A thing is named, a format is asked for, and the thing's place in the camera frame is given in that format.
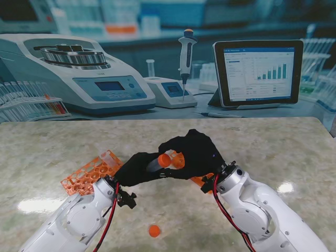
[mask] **centrifuge display screen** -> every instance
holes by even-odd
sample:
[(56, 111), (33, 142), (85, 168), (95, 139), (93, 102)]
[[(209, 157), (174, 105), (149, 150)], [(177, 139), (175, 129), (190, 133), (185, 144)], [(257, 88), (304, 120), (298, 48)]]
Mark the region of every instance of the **centrifuge display screen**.
[(0, 18), (3, 21), (37, 21), (29, 0), (0, 0)]
[(101, 91), (125, 90), (118, 81), (95, 82)]

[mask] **marble countertop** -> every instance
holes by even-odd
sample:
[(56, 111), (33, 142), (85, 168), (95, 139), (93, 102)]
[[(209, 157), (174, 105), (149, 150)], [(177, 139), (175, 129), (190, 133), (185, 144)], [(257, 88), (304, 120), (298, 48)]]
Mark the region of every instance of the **marble countertop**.
[[(209, 135), (226, 161), (277, 190), (336, 251), (331, 135), (315, 118), (243, 118), (1, 124), (1, 252), (18, 251), (67, 197), (60, 181), (99, 152), (111, 149), (125, 162), (191, 128)], [(137, 194), (137, 206), (117, 207), (100, 252), (247, 251), (213, 197), (192, 181), (166, 178), (126, 190)], [(152, 224), (162, 230), (158, 238), (148, 234)]]

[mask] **orange cap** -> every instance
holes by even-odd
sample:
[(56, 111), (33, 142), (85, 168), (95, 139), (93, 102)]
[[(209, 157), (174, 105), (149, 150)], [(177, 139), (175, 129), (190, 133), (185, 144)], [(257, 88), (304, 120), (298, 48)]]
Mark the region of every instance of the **orange cap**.
[(160, 235), (160, 228), (156, 225), (150, 226), (149, 228), (149, 235), (152, 237), (158, 237)]
[(162, 168), (166, 168), (166, 167), (168, 167), (172, 163), (170, 157), (167, 154), (161, 154), (158, 157), (157, 161), (159, 162), (159, 165)]

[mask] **electronic pipette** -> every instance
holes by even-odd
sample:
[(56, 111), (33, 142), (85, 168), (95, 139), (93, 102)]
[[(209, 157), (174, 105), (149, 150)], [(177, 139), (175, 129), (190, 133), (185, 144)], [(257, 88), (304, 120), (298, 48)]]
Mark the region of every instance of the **electronic pipette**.
[(197, 39), (193, 37), (194, 31), (191, 29), (184, 30), (184, 36), (179, 40), (182, 44), (181, 55), (180, 55), (180, 75), (182, 78), (183, 84), (183, 98), (184, 101), (184, 92), (185, 85), (187, 83), (187, 79), (189, 78), (190, 68), (191, 68), (191, 60), (193, 57), (193, 45), (197, 43)]

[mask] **control panel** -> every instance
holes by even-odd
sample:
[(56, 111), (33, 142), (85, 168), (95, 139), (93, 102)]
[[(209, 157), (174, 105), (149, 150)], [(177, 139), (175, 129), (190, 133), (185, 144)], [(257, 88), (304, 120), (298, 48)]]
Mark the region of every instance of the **control panel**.
[[(163, 82), (161, 84), (170, 97), (183, 96), (183, 90), (178, 82)], [(189, 95), (188, 91), (185, 91), (184, 95), (188, 96)]]
[(122, 101), (147, 98), (132, 76), (73, 78), (95, 101)]

